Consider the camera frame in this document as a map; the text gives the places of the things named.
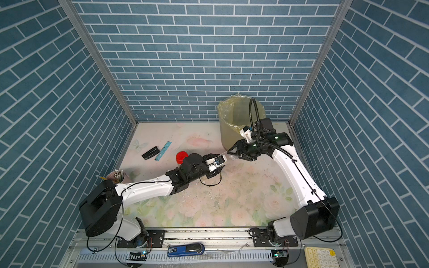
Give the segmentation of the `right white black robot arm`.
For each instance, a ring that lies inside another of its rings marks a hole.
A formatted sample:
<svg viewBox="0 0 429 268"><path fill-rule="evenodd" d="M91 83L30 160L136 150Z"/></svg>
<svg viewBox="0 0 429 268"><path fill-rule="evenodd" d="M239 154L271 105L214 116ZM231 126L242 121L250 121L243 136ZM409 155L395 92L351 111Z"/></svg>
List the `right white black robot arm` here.
<svg viewBox="0 0 429 268"><path fill-rule="evenodd" d="M264 118L252 127L242 128L240 135L242 139L228 153L247 161L256 161L262 154L270 156L281 168L297 200L293 214L269 222L267 231L272 243L282 243L289 236L301 240L317 237L337 225L337 199L328 197L316 184L287 133L278 133L271 119Z"/></svg>

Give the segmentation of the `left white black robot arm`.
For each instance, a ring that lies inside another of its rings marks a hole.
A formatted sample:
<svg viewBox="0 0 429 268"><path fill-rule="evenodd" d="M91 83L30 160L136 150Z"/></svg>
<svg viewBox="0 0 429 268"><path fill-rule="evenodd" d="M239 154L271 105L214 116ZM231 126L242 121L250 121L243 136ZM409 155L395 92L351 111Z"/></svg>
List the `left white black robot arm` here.
<svg viewBox="0 0 429 268"><path fill-rule="evenodd" d="M221 154L190 154L182 165L154 179L137 183L102 181L79 205L87 237L110 233L127 242L128 248L148 246L149 233L142 220L127 220L125 208L156 197L180 193L191 182L203 176L213 178L221 173L227 157Z"/></svg>

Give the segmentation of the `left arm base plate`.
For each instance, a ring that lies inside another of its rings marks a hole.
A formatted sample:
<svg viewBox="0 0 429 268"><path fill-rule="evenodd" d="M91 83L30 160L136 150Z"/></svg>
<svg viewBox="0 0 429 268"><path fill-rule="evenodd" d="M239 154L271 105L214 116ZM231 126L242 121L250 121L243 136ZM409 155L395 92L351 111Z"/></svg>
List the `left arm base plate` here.
<svg viewBox="0 0 429 268"><path fill-rule="evenodd" d="M139 234L131 241L120 238L116 246L120 249L137 249L137 248L161 248L164 242L165 230L147 230L144 234Z"/></svg>

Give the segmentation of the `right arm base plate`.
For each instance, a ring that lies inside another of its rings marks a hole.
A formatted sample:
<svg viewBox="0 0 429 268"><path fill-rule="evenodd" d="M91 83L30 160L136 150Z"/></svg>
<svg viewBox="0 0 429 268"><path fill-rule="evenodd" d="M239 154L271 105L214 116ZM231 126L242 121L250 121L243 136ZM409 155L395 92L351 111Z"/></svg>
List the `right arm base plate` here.
<svg viewBox="0 0 429 268"><path fill-rule="evenodd" d="M284 236L279 237L275 234L272 227L252 227L248 230L250 237L252 238L254 247L297 247L297 237Z"/></svg>

